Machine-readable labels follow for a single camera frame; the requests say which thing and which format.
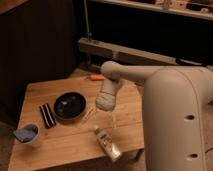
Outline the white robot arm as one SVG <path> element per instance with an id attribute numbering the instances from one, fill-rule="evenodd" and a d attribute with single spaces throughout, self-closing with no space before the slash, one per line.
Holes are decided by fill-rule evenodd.
<path id="1" fill-rule="evenodd" d="M 207 171 L 203 108 L 213 101 L 213 71 L 201 66 L 128 66 L 107 61 L 95 105 L 112 111 L 122 83 L 141 96 L 146 171 Z"/>

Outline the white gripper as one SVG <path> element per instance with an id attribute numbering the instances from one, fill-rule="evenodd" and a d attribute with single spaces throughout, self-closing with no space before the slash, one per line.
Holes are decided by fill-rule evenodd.
<path id="1" fill-rule="evenodd" d="M 116 96 L 122 85 L 122 80 L 113 81 L 110 79 L 105 79 L 95 100 L 95 104 L 98 109 L 103 111 L 110 111 L 109 116 L 112 121 L 113 129 L 117 128 L 117 123 L 116 115 L 112 111 L 116 106 Z M 83 117 L 83 122 L 86 122 L 93 115 L 95 115 L 98 111 L 97 108 L 91 108 Z"/>

